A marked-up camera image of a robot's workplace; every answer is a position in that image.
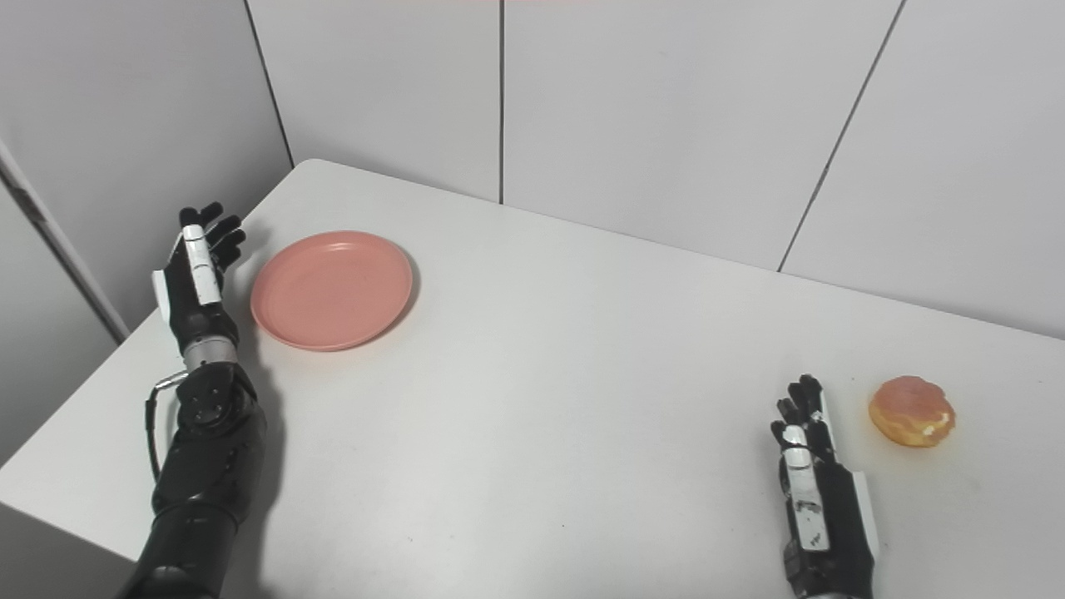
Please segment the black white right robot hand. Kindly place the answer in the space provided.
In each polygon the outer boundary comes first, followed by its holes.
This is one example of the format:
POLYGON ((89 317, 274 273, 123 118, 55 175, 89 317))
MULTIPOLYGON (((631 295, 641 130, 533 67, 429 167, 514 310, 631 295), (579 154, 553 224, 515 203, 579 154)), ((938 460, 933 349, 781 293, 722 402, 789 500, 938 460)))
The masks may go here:
POLYGON ((835 447, 822 384, 804 373, 770 425, 789 537, 782 553, 796 598, 871 598, 879 538, 868 482, 835 447))

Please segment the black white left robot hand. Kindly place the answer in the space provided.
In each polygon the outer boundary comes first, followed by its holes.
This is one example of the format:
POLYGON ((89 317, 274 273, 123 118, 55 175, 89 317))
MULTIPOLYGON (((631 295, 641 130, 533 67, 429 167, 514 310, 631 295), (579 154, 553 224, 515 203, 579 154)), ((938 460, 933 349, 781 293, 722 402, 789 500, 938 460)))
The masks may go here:
POLYGON ((157 306, 180 352, 195 342, 222 337, 237 345, 235 320, 223 306, 225 273, 235 264, 246 240, 242 217, 224 215, 222 203, 179 213, 179 232, 166 265, 152 273, 157 306))

